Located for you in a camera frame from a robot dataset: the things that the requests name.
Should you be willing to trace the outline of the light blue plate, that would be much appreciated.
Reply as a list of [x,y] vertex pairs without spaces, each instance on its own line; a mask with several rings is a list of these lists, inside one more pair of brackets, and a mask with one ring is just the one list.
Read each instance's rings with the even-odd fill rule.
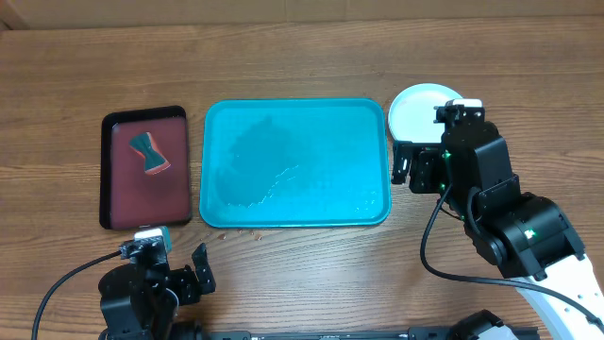
[[389,108],[392,137],[400,142],[438,144],[445,126],[434,122],[436,110],[453,99],[461,99],[461,95],[440,84],[421,83],[405,89]]

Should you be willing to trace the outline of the dark red black-rimmed tray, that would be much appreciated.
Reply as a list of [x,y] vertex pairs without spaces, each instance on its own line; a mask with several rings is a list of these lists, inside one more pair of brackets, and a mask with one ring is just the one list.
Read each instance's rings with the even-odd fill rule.
[[[129,141],[150,132],[171,166],[152,176]],[[99,224],[106,230],[184,225],[192,218],[186,111],[180,106],[108,114],[101,125]]]

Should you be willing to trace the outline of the green and red sponge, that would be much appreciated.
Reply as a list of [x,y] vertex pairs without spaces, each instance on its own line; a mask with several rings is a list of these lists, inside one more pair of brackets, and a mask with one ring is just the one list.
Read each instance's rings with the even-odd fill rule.
[[171,166],[150,132],[133,137],[129,146],[143,158],[143,171],[148,176],[156,175]]

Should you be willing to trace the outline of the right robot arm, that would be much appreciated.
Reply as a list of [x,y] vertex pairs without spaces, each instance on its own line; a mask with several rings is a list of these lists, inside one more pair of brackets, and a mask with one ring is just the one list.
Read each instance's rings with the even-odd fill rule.
[[425,269],[449,281],[516,289],[556,339],[602,338],[603,293],[585,245],[556,203],[522,192],[507,143],[481,101],[406,99],[400,112],[392,182],[439,195],[427,226],[449,206],[477,254],[501,276],[445,273],[422,255]]

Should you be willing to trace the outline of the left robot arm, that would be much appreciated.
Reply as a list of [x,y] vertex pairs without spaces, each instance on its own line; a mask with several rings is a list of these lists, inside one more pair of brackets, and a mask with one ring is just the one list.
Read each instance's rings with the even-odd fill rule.
[[208,339],[201,323],[177,322],[181,307],[193,305],[216,289],[207,247],[192,254],[193,265],[172,269],[167,228],[145,229],[122,243],[119,255],[128,263],[108,272],[98,284],[100,309],[108,340]]

